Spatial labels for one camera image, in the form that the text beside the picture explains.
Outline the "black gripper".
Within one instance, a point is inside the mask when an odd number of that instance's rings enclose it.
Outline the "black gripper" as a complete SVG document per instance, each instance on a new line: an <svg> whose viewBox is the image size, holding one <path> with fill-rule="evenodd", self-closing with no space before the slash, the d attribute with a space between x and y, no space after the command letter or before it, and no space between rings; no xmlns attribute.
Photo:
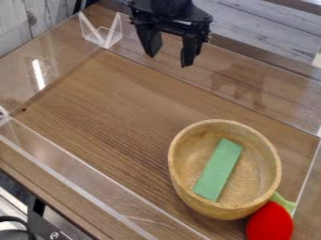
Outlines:
<svg viewBox="0 0 321 240"><path fill-rule="evenodd" d="M193 0L129 0L130 20L149 57L164 45L162 33L184 37L181 66L193 65L203 43L209 41L213 17Z"/></svg>

